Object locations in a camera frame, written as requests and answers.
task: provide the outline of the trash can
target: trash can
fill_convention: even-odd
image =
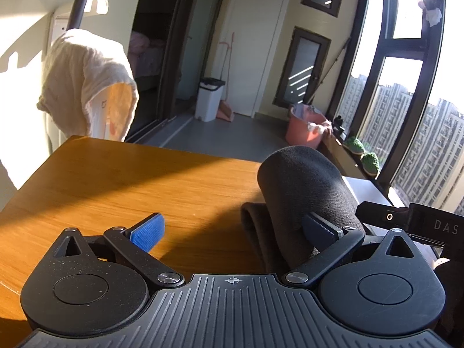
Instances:
[[[216,118],[222,90],[225,84],[225,81],[211,77],[204,77],[200,80],[197,106],[195,108],[195,119],[209,122]]]
[[[324,134],[332,134],[332,123],[314,106],[293,105],[285,140],[290,145],[305,145],[317,149]]]

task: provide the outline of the wooden table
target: wooden table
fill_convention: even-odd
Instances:
[[[192,273],[259,273],[240,206],[263,201],[259,163],[73,137],[0,213],[0,347],[30,332],[19,305],[27,277],[60,232],[131,226],[153,212],[166,221],[151,254]]]

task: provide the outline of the pink bucket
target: pink bucket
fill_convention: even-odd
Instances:
[[[315,123],[324,128],[323,133],[319,129],[308,130],[308,123]],[[305,145],[317,149],[321,143],[324,134],[331,132],[332,124],[324,115],[314,110],[312,106],[296,105],[290,109],[290,122],[287,128],[285,140],[290,145]]]

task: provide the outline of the green slipper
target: green slipper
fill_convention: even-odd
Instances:
[[[364,154],[364,145],[354,136],[351,136],[349,139],[345,140],[343,142],[343,146],[357,156]]]
[[[364,171],[371,177],[376,177],[379,174],[380,164],[377,154],[367,153],[361,157],[361,163]]]

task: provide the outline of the sky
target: sky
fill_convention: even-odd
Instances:
[[[417,38],[421,33],[422,10],[418,0],[398,0],[398,17],[394,38]],[[380,33],[382,0],[369,0],[366,21],[351,75],[368,75]],[[445,31],[437,74],[429,102],[439,98],[452,102],[464,113],[464,7],[462,0],[446,0]],[[414,92],[422,62],[388,57],[380,75],[380,85],[404,85]]]

